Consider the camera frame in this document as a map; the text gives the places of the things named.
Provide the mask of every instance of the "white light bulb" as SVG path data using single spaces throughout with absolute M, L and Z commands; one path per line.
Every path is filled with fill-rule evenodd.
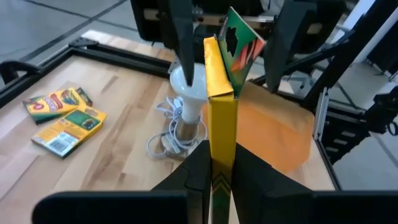
M 173 90 L 183 98 L 182 120 L 185 123 L 198 121 L 201 108 L 207 101 L 205 66 L 194 64 L 192 86 L 188 86 L 181 65 L 170 74 L 170 84 Z

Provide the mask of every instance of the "yellow crayon box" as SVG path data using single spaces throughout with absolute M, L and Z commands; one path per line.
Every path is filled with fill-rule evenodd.
M 56 91 L 45 96 L 24 100 L 22 103 L 36 124 L 59 118 L 81 104 L 93 105 L 93 102 L 81 88 Z
M 104 112 L 86 105 L 80 105 L 77 109 L 37 133 L 32 137 L 32 141 L 65 158 L 81 143 L 100 130 L 105 118 Z

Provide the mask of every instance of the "white power cord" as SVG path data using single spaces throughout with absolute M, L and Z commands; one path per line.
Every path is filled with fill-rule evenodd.
M 170 109 L 166 109 L 166 108 L 162 107 L 162 105 L 166 104 L 166 103 L 169 104 Z M 176 137 L 176 129 L 177 129 L 176 127 L 177 127 L 177 124 L 179 122 L 179 119 L 181 118 L 182 104 L 183 104 L 183 100 L 182 100 L 181 97 L 177 97 L 177 98 L 166 97 L 165 101 L 163 101 L 163 102 L 159 103 L 158 105 L 156 105 L 155 109 L 158 110 L 158 111 L 163 111 L 164 116 L 166 118 L 168 118 L 168 119 L 171 119 L 171 120 L 170 120 L 170 123 L 169 123 L 169 130 L 166 130 L 164 132 L 156 134 L 156 135 L 152 136 L 147 141 L 146 149 L 147 149 L 147 153 L 148 153 L 149 156 L 151 156 L 153 158 L 156 158 L 156 159 L 162 159 L 162 158 L 167 157 L 168 154 L 172 153 L 172 152 L 170 152 L 168 150 L 164 150 L 163 152 L 160 152 L 160 153 L 154 153 L 149 148 L 150 143 L 155 138 L 157 138 L 157 137 L 161 138 L 162 136 L 164 136 L 166 134 L 169 134 L 171 136 L 171 138 L 172 138 L 172 141 L 174 143 L 176 143 L 177 146 L 180 149 L 183 149 L 183 150 L 191 149 L 192 146 L 198 141 L 197 137 L 198 137 L 198 134 L 199 134 L 199 128 L 197 128 L 195 136 L 191 140 L 180 141 Z M 199 119 L 199 122 L 203 125 L 203 127 L 205 129 L 205 137 L 203 139 L 206 139 L 207 138 L 207 127 L 206 127 L 205 122 L 203 122 L 203 114 L 202 114 L 202 112 L 200 112 L 200 116 L 199 116 L 198 119 Z

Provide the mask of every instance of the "wooden table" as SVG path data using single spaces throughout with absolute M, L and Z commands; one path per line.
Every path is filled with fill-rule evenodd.
M 165 49 L 97 31 L 83 35 L 102 44 L 173 60 Z M 82 87 L 94 107 L 108 114 L 103 128 L 62 160 L 30 138 L 49 123 L 35 125 L 22 100 L 67 87 Z M 283 83 L 286 91 L 290 85 Z M 0 222 L 29 223 L 34 205 L 65 190 L 150 190 L 180 164 L 153 160 L 146 142 L 167 122 L 154 106 L 174 96 L 169 81 L 153 75 L 71 57 L 0 109 Z M 309 160 L 289 175 L 311 189 L 333 189 L 313 142 Z M 237 223 L 231 206 L 231 223 Z

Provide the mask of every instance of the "orange envelope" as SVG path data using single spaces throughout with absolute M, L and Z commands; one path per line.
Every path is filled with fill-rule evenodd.
M 203 117 L 207 123 L 206 107 Z M 246 82 L 238 103 L 237 142 L 288 174 L 310 155 L 313 122 L 311 112 Z

